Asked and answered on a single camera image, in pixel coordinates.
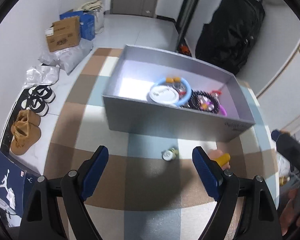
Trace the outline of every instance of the blue gripper pad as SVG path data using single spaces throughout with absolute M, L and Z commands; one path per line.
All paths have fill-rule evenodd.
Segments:
M 94 160 L 90 170 L 87 172 L 86 176 L 83 179 L 81 197 L 84 201 L 86 201 L 88 197 L 92 196 L 103 173 L 103 170 L 106 167 L 108 159 L 108 149 L 106 147 L 103 147 L 98 157 Z
M 212 161 L 201 147 L 193 149 L 192 161 L 208 195 L 218 201 L 221 196 L 219 186 L 223 181 L 221 174 L 218 174 L 219 170 L 213 167 Z

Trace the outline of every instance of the blue ring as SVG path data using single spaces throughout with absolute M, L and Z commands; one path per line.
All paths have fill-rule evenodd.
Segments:
M 166 78 L 162 78 L 162 79 L 160 79 L 157 83 L 155 83 L 155 84 L 152 86 L 152 88 L 153 88 L 153 87 L 156 87 L 156 86 L 160 86 L 160 85 L 164 84 L 165 82 L 166 82 Z M 191 87 L 190 87 L 190 84 L 188 83 L 188 81 L 185 80 L 184 78 L 181 78 L 181 83 L 186 87 L 187 92 L 186 92 L 186 94 L 184 95 L 184 97 L 183 97 L 181 100 L 179 100 L 178 102 L 176 102 L 176 103 L 174 104 L 175 106 L 183 106 L 186 102 L 189 101 L 189 99 L 190 99 L 190 97 L 191 97 L 192 91 L 191 91 Z

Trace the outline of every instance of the cardboard box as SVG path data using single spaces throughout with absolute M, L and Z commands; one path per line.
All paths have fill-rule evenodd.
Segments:
M 88 41 L 92 41 L 95 37 L 94 16 L 89 14 L 84 14 L 83 11 L 66 12 L 60 14 L 60 20 L 74 17 L 74 16 L 80 17 L 81 38 L 86 39 Z
M 220 90 L 227 116 L 161 105 L 148 93 L 161 78 L 183 77 L 193 90 Z M 103 102 L 110 130 L 199 141 L 228 142 L 255 124 L 235 76 L 207 62 L 161 49 L 127 45 Z
M 20 217 L 39 176 L 8 153 L 4 154 L 0 151 L 0 198 Z M 14 193 L 15 207 L 7 199 L 7 190 Z
M 50 52 L 78 46 L 81 39 L 79 17 L 54 22 L 45 34 Z

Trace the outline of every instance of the blue box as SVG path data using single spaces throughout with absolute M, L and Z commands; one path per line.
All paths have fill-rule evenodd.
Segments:
M 95 26 L 94 26 L 94 16 L 85 14 L 83 11 L 76 11 L 76 12 L 66 12 L 60 14 L 60 20 L 65 18 L 70 18 L 73 16 L 80 17 L 80 33 L 81 38 L 86 40 L 93 40 L 95 37 Z
M 16 205 L 15 208 L 11 208 L 20 217 L 23 215 L 32 187 L 39 176 L 39 174 L 21 164 L 11 155 L 0 151 L 0 185 L 5 184 L 5 180 L 7 181 L 5 187 L 0 187 L 0 198 L 10 206 L 10 202 L 7 199 L 7 189 L 12 189 Z

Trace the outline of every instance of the black and white sneaker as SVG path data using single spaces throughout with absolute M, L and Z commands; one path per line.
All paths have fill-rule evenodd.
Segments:
M 51 87 L 44 85 L 30 88 L 29 95 L 38 95 L 48 104 L 52 103 L 52 101 L 56 98 L 56 95 L 52 91 Z
M 49 107 L 46 102 L 38 95 L 31 95 L 21 102 L 22 109 L 30 109 L 39 116 L 45 116 Z

